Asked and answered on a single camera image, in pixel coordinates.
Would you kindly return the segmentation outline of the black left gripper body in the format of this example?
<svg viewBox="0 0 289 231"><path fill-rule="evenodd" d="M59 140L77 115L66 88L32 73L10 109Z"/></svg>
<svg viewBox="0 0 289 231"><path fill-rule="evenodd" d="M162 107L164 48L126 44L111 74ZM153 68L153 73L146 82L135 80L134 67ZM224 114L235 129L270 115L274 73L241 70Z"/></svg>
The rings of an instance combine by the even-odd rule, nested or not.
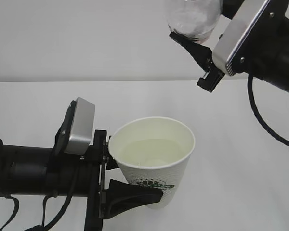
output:
<svg viewBox="0 0 289 231"><path fill-rule="evenodd" d="M98 130L92 134L92 140L84 155L64 153L68 136L71 130L73 114L76 108L76 100L69 104L64 120L59 127L48 162L48 180L58 190L63 186L63 170L65 165L72 164L71 182L67 187L66 199L56 216L48 223L51 230L67 211L78 186L84 186L86 190L86 212L84 230L100 231L103 228L103 213L101 201L105 182L106 158L106 131Z"/></svg>

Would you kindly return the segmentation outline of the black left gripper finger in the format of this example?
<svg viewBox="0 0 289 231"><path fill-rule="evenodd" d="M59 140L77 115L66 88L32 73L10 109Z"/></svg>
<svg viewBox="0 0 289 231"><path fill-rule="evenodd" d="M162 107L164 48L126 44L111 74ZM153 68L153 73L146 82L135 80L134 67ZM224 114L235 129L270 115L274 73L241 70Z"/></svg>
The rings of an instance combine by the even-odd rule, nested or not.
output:
<svg viewBox="0 0 289 231"><path fill-rule="evenodd" d="M103 219L111 219L136 207L160 202L163 191L111 179L105 195Z"/></svg>
<svg viewBox="0 0 289 231"><path fill-rule="evenodd" d="M109 141L110 141L111 136L109 136L108 141L106 142L106 158L107 158L107 164L106 164L106 170L113 170L113 169L118 169L119 166L117 162L113 159L109 152Z"/></svg>

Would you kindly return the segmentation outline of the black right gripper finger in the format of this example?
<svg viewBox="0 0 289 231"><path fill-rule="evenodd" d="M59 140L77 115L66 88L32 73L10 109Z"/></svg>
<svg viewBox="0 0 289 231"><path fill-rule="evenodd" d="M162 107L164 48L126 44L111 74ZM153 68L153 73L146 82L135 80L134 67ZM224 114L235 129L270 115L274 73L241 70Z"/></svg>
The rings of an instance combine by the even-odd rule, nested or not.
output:
<svg viewBox="0 0 289 231"><path fill-rule="evenodd" d="M169 36L172 40L181 45L204 71L210 71L212 65L212 51L209 47L194 43L175 32L170 32Z"/></svg>

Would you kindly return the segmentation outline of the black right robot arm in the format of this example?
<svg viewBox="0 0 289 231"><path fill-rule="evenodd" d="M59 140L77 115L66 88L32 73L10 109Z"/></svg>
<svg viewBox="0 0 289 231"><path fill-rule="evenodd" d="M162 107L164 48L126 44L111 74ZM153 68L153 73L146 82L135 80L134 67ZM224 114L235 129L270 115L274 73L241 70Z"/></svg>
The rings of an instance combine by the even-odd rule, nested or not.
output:
<svg viewBox="0 0 289 231"><path fill-rule="evenodd" d="M182 46L201 67L207 77L198 80L202 89L213 92L225 73L212 60L209 47L193 43L182 35L170 32L170 38ZM277 34L267 40L251 56L254 76L289 93L289 19L285 18L277 29Z"/></svg>

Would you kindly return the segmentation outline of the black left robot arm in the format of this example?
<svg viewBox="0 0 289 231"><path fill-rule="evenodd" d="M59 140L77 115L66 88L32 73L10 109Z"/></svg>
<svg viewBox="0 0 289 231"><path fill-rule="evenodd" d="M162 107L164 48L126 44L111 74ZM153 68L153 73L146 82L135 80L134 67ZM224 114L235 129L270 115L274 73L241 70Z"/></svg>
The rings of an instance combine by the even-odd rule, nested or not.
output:
<svg viewBox="0 0 289 231"><path fill-rule="evenodd" d="M105 219L130 209L158 203L158 188L129 185L105 174L118 165L108 152L105 130L94 130L95 106L83 98L73 100L55 136L52 148L5 145L0 139L0 197L14 202L12 216L19 209L17 195L42 195L44 201L58 196L66 199L49 223L35 231L53 228L74 196L86 197L84 229L100 231Z"/></svg>

